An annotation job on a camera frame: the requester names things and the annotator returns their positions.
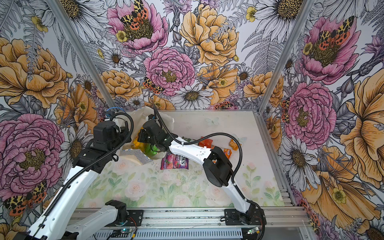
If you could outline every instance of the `black cable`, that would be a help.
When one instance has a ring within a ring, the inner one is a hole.
[[[91,167],[95,164],[97,164],[98,162],[104,160],[105,158],[109,157],[110,155],[114,154],[117,150],[119,150],[128,140],[129,138],[131,137],[132,135],[132,132],[133,132],[133,119],[132,117],[127,114],[127,113],[124,113],[124,112],[118,112],[118,113],[115,113],[111,118],[110,118],[110,121],[112,121],[116,116],[118,115],[124,115],[126,116],[129,121],[131,122],[131,128],[129,129],[129,132],[125,135],[125,138],[123,139],[123,141],[117,145],[114,149],[110,150],[109,152],[106,152],[104,155],[102,155],[101,157],[99,157],[98,159],[96,159],[95,161],[93,161],[92,163],[90,163],[88,166],[84,167],[83,169],[81,169],[80,171],[78,171],[73,177],[71,177],[66,184],[63,185],[63,187],[61,188],[61,190],[57,193],[56,197],[52,200],[51,204],[49,205],[49,207],[45,210],[44,212],[44,220],[43,222],[40,224],[40,227],[37,229],[37,231],[35,232],[35,234],[33,236],[35,236],[37,234],[37,232],[40,230],[41,226],[44,224],[45,220],[47,219],[47,217],[49,216],[49,214],[52,212],[53,208],[55,207],[55,205],[57,204],[57,202],[60,200],[60,197],[64,194],[65,190],[70,186],[70,184],[76,179],[78,178],[82,173],[88,171],[91,169]]]

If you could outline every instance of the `flower bud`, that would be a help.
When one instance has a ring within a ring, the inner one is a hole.
[[[341,85],[341,97],[345,98],[347,94],[353,92],[353,89],[354,89],[354,85],[353,85],[352,77],[350,77]]]

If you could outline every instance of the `daisy center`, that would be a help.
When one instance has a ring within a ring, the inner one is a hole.
[[[119,57],[119,55],[113,55],[113,56],[112,56],[112,61],[113,61],[114,63],[118,63],[118,62],[120,62],[120,57]]]
[[[76,158],[82,149],[83,149],[83,145],[79,140],[76,139],[75,141],[73,141],[73,144],[70,150],[71,157],[73,159]]]
[[[288,59],[287,63],[285,64],[285,68],[291,68],[293,64],[293,61],[291,59]]]
[[[185,99],[188,101],[195,101],[199,97],[198,92],[190,92],[185,95]]]
[[[296,121],[299,123],[300,127],[307,126],[307,123],[309,122],[308,112],[304,112],[303,108],[300,108],[299,116],[296,118]]]
[[[40,169],[40,166],[45,162],[45,154],[41,149],[35,149],[30,152],[26,152],[25,161],[19,163],[19,166],[23,169],[29,167],[34,167],[35,169]]]
[[[60,0],[65,12],[70,18],[75,18],[79,15],[80,9],[74,0]]]
[[[384,240],[384,235],[382,232],[372,226],[367,230],[367,235],[371,240]]]
[[[248,77],[248,73],[242,73],[242,74],[240,74],[240,80],[245,80],[245,79],[247,79],[247,77]]]
[[[167,83],[173,83],[176,81],[176,75],[172,71],[162,72],[162,76],[166,78]]]
[[[298,167],[304,167],[305,166],[305,158],[299,150],[293,150],[292,158],[293,158],[294,163]]]
[[[125,28],[124,30],[125,30],[127,39],[131,41],[135,39],[140,39],[140,38],[150,39],[153,34],[153,27],[149,22],[149,19],[143,20],[143,22],[140,23],[139,29],[137,30],[132,30],[131,28]]]
[[[296,18],[302,3],[303,0],[281,0],[277,13],[283,18]]]
[[[88,91],[90,91],[91,88],[92,88],[92,84],[91,84],[90,82],[86,81],[86,82],[84,83],[84,87],[85,87],[85,89],[87,89]]]

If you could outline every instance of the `purple flower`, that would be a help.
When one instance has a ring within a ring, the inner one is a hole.
[[[308,149],[321,147],[336,124],[332,100],[329,89],[321,83],[300,83],[290,98],[290,121],[285,125],[287,135],[301,139]]]
[[[350,70],[356,61],[358,54],[353,54],[360,31],[356,31],[356,18],[349,29],[350,36],[340,45],[329,45],[325,50],[320,49],[319,34],[322,31],[337,29],[342,22],[336,20],[330,22],[329,18],[319,18],[305,37],[302,56],[297,60],[295,68],[304,76],[309,76],[313,81],[322,81],[329,85],[336,82]]]
[[[217,8],[218,0],[201,0],[201,4],[209,5],[211,8]]]
[[[127,56],[154,51],[156,48],[167,44],[168,41],[166,17],[161,18],[153,4],[149,6],[145,0],[143,3],[144,8],[148,10],[148,19],[143,20],[137,30],[132,30],[130,26],[126,27],[120,20],[126,15],[132,15],[133,4],[128,7],[124,3],[122,8],[117,5],[116,8],[108,8],[107,10],[108,24],[112,26],[109,31],[116,35],[118,42],[126,50],[123,54]]]
[[[159,48],[143,62],[147,78],[153,84],[164,88],[163,94],[174,96],[175,91],[195,81],[192,60],[172,48]]]
[[[168,15],[178,10],[183,15],[191,10],[191,0],[164,0],[164,12]]]
[[[52,187],[61,176],[58,168],[64,134],[52,121],[37,114],[0,122],[0,197],[4,201],[31,192],[46,181]]]

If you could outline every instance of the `snack package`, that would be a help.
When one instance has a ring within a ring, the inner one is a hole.
[[[227,156],[227,158],[229,159],[232,155],[232,151],[230,149],[227,149],[227,148],[224,148],[223,150],[224,154]]]
[[[207,139],[205,139],[205,140],[199,142],[199,146],[200,146],[200,147],[211,148],[211,147],[212,147],[212,142],[213,142],[213,140],[207,138]]]
[[[234,141],[233,139],[231,139],[231,141],[229,142],[229,146],[230,146],[233,150],[235,150],[235,151],[237,151],[237,150],[239,149],[239,147],[237,146],[237,144],[235,143],[235,141]]]
[[[166,156],[161,160],[160,169],[175,169],[185,168],[188,169],[189,159],[180,155],[175,155],[167,152]]]

